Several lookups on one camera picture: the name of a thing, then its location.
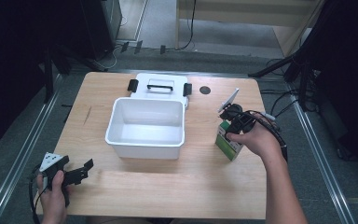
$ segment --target small box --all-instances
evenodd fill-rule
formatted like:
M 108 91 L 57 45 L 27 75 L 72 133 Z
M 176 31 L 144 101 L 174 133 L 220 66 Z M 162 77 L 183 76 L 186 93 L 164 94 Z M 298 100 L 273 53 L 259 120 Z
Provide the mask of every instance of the small box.
M 225 138 L 226 129 L 229 123 L 224 120 L 217 129 L 216 145 L 225 153 L 225 155 L 231 160 L 235 160 L 238 154 L 240 154 L 243 144 L 231 142 Z
M 118 98 L 105 141 L 119 157 L 178 159 L 185 142 L 185 110 L 176 100 Z

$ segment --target white plastic bin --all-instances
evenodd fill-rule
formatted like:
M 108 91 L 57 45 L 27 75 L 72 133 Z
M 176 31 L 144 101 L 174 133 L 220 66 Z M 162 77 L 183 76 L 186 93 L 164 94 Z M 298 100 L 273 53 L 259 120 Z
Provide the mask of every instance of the white plastic bin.
M 118 98 L 105 141 L 119 157 L 178 159 L 185 142 L 185 106 L 175 100 Z

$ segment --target person's arm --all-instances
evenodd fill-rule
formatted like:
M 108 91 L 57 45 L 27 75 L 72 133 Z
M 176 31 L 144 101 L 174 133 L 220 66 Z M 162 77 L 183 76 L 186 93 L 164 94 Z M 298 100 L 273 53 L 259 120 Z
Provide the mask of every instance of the person's arm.
M 66 220 L 65 199 L 61 185 L 64 179 L 63 171 L 58 171 L 53 178 L 51 190 L 43 192 L 43 176 L 37 176 L 40 200 L 43 207 L 42 224 L 62 224 Z
M 231 141 L 245 144 L 260 156 L 267 172 L 266 223 L 307 223 L 299 204 L 286 160 L 275 137 L 257 123 L 245 134 L 228 133 Z

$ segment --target human hand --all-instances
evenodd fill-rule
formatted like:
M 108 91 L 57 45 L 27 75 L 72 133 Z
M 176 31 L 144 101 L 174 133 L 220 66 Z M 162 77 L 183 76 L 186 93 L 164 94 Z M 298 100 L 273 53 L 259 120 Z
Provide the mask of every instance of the human hand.
M 62 194 L 62 182 L 64 179 L 63 171 L 58 171 L 52 181 L 51 190 L 43 192 L 43 176 L 37 176 L 37 186 L 39 188 L 40 200 L 43 207 L 42 224 L 60 224 L 66 220 L 65 199 Z
M 249 150 L 258 155 L 262 160 L 276 157 L 278 153 L 282 155 L 278 140 L 259 122 L 256 122 L 254 128 L 248 133 L 227 133 L 226 137 L 233 142 L 246 145 Z

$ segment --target green box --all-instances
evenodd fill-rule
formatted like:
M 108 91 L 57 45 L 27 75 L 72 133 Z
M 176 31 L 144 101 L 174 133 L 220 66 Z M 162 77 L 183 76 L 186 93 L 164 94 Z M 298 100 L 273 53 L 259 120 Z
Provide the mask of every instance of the green box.
M 240 154 L 243 144 L 231 142 L 225 138 L 226 129 L 229 123 L 224 120 L 217 129 L 216 145 L 225 153 L 225 155 L 231 160 L 235 160 L 238 154 Z

